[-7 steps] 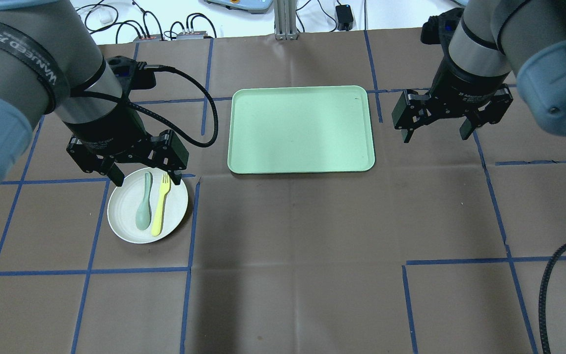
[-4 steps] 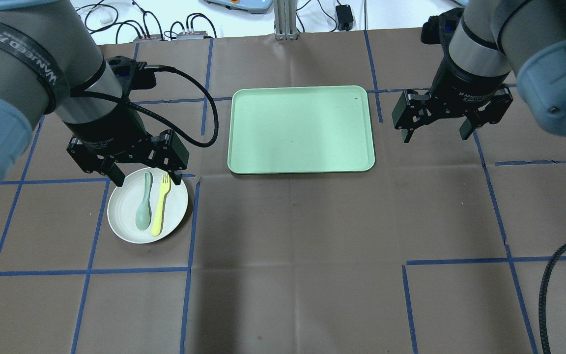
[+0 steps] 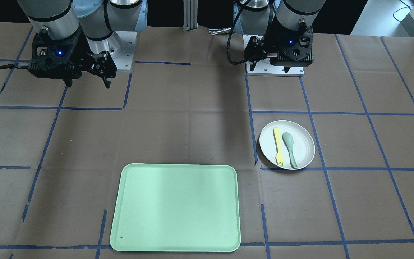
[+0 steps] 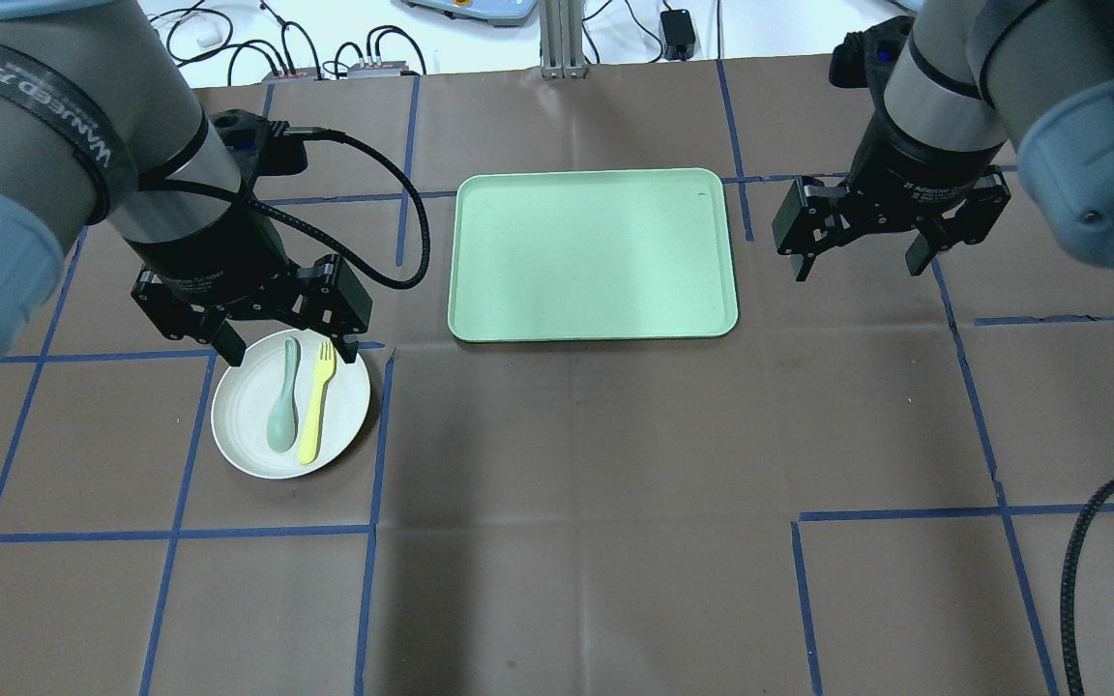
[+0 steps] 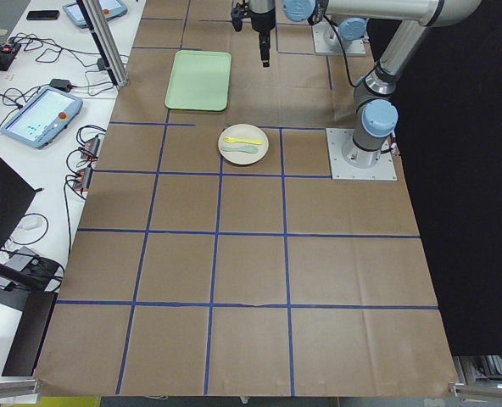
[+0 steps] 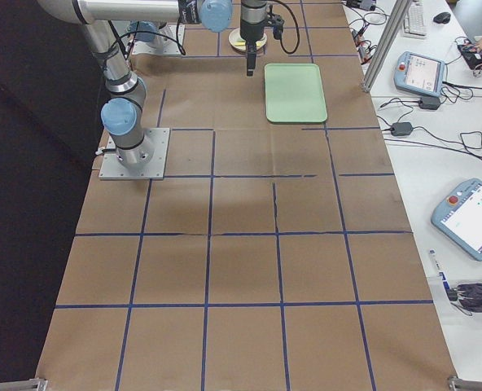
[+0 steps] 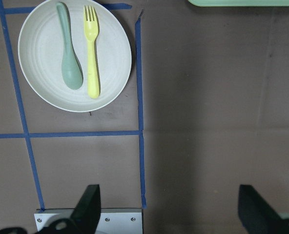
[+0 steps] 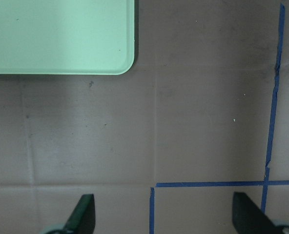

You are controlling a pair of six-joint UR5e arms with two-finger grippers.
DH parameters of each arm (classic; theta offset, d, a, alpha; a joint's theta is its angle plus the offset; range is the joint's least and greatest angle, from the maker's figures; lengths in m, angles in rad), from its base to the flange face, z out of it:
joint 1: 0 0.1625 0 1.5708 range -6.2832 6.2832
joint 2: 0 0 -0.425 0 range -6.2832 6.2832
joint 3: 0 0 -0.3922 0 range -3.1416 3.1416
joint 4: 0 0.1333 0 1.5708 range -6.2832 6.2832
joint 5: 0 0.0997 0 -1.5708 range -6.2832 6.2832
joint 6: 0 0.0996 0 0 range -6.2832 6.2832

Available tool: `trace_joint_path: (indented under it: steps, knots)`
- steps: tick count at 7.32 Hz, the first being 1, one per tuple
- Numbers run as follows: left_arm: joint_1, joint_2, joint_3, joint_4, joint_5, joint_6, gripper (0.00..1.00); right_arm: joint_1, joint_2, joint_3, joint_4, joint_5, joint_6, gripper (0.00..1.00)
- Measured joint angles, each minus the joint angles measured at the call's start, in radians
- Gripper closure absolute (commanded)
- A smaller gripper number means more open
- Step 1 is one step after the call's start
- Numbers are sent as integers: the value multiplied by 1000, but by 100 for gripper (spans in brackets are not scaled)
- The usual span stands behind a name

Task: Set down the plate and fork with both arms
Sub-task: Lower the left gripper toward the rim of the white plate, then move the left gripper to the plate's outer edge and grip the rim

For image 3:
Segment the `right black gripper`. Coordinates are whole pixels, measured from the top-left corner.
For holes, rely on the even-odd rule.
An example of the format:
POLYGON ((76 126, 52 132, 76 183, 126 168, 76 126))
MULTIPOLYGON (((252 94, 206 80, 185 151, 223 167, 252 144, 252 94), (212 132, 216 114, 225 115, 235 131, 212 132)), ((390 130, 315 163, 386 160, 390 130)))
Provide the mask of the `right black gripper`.
POLYGON ((102 79, 106 89, 116 77, 117 67, 108 51, 93 54, 81 27, 65 39, 53 40, 49 29, 42 27, 32 43, 28 71, 37 78, 61 79, 66 87, 81 78, 82 71, 102 79))

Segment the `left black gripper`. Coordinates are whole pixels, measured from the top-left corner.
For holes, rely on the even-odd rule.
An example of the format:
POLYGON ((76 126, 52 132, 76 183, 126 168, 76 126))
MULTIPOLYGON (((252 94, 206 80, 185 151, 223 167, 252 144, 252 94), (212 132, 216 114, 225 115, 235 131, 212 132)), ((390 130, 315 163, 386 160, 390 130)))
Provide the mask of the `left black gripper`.
MULTIPOLYGON (((274 25, 271 28, 270 39, 273 47, 271 53, 276 54, 275 57, 270 57, 272 65, 307 67, 313 63, 312 26, 307 27, 305 31, 292 31, 282 25, 274 25)), ((267 58, 269 52, 266 36, 251 36, 246 45, 246 60, 250 63, 252 72, 259 61, 267 58)))

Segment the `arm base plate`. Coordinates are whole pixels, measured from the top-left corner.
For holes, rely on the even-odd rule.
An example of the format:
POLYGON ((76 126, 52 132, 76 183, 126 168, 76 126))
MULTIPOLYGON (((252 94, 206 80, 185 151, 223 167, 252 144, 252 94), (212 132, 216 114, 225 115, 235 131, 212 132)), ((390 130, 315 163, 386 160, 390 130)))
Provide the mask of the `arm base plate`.
MULTIPOLYGON (((248 44, 249 39, 253 35, 245 34, 243 35, 243 45, 244 45, 244 59, 246 59, 246 45, 248 44)), ((264 60, 259 61, 254 71, 250 70, 250 63, 245 62, 246 74, 249 76, 280 76, 280 77, 302 77, 305 75, 304 68, 301 66, 277 66, 271 64, 271 59, 268 57, 264 60)))
POLYGON ((107 39, 87 41, 94 54, 105 50, 110 53, 117 72, 130 72, 134 63, 137 36, 137 32, 115 31, 107 39))

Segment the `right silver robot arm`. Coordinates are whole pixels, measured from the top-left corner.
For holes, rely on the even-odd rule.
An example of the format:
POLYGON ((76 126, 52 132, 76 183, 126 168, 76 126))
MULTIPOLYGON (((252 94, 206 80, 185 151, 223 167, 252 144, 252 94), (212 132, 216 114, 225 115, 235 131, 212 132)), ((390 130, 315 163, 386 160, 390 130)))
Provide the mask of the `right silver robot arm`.
POLYGON ((67 87, 88 72, 110 88, 131 69, 138 32, 147 26, 146 0, 19 0, 33 26, 32 58, 18 63, 37 78, 67 87))

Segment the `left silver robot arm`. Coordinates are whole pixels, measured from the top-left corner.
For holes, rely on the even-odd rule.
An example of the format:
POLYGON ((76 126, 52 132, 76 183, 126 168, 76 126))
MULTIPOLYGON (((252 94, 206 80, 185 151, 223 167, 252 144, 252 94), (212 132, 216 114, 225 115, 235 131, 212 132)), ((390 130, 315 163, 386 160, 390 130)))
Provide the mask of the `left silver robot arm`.
POLYGON ((303 76, 314 63, 313 28, 324 0, 235 0, 231 33, 244 41, 248 75, 303 76))

